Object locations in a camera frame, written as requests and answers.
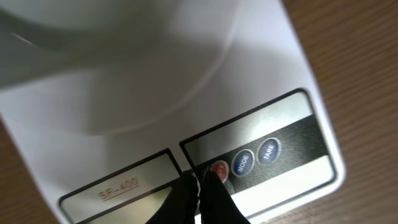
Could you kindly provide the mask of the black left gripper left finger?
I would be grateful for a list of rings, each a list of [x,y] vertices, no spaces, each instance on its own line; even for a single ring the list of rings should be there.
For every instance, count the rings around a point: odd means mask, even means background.
[[[192,170],[183,171],[164,203],[147,224],[194,224],[197,204],[197,179]]]

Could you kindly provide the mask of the white digital kitchen scale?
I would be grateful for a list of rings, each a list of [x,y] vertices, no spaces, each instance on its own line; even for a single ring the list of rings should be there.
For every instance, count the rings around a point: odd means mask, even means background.
[[[346,175],[281,0],[179,1],[146,47],[1,88],[1,119],[61,223],[145,223],[188,169],[260,223]]]

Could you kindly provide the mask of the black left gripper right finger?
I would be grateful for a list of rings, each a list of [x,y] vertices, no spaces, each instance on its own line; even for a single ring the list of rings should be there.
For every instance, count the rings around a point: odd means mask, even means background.
[[[239,211],[218,175],[208,171],[200,189],[201,222],[204,224],[250,224]]]

